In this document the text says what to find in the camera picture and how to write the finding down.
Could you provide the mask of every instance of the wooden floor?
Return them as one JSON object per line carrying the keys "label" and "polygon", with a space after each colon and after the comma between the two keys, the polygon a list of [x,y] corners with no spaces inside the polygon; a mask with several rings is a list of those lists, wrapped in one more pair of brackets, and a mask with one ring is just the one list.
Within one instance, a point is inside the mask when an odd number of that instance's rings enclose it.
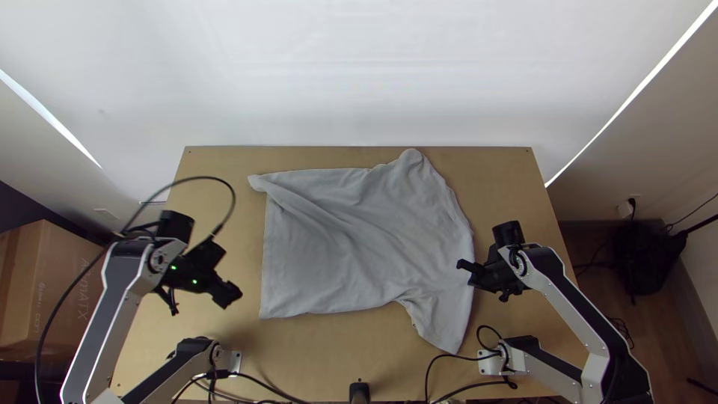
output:
{"label": "wooden floor", "polygon": [[[611,229],[563,224],[561,231],[571,262],[577,265],[591,260]],[[688,377],[703,380],[703,375],[669,288],[637,297],[634,306],[609,269],[590,269],[578,278],[578,284],[605,316],[626,322],[636,344],[631,352],[647,369],[657,404],[718,403],[715,396],[686,383]]]}

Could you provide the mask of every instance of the metal bracket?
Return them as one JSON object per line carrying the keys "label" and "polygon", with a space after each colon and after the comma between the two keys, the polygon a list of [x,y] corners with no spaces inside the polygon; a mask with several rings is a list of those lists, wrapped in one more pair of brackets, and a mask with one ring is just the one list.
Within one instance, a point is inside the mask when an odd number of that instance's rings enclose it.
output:
{"label": "metal bracket", "polygon": [[230,373],[239,373],[239,369],[242,365],[242,351],[230,351],[229,364],[227,364],[227,370]]}

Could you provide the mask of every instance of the wooden table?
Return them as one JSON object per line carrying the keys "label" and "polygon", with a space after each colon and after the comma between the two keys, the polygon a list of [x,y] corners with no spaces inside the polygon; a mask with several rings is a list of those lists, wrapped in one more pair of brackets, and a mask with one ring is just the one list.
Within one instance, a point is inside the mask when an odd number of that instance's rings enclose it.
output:
{"label": "wooden table", "polygon": [[[187,147],[177,179],[214,175],[237,192],[234,216],[218,236],[227,255],[217,270],[237,284],[244,297],[226,310],[208,295],[177,293],[179,315],[170,316],[156,296],[146,297],[132,324],[114,374],[113,389],[126,393],[156,368],[184,337],[205,335],[244,354],[242,372],[309,401],[346,401],[349,383],[369,382],[373,400],[423,400],[426,366],[442,353],[417,334],[404,308],[384,307],[351,313],[303,315],[259,320],[266,194],[247,182],[251,174],[305,168],[370,168],[390,162],[405,147]],[[471,223],[476,258],[483,261],[493,243],[491,228],[519,220],[528,242],[553,247],[573,278],[561,233],[529,148],[421,147],[454,189]],[[221,219],[229,203],[227,190],[212,182],[191,182],[172,190],[167,208],[196,221],[193,241],[202,239]],[[513,296],[476,291],[460,355],[476,357],[476,327],[488,324],[504,337],[532,334],[544,349],[578,366],[587,353],[568,326],[538,293]],[[486,335],[491,343],[495,339]],[[474,362],[443,358],[429,381],[433,398],[471,383],[494,380],[481,376]],[[476,388],[459,398],[536,397],[554,395],[532,379],[516,377],[519,389],[505,385]],[[218,389],[251,399],[277,398],[245,380],[228,379]],[[190,388],[183,398],[205,399]]]}

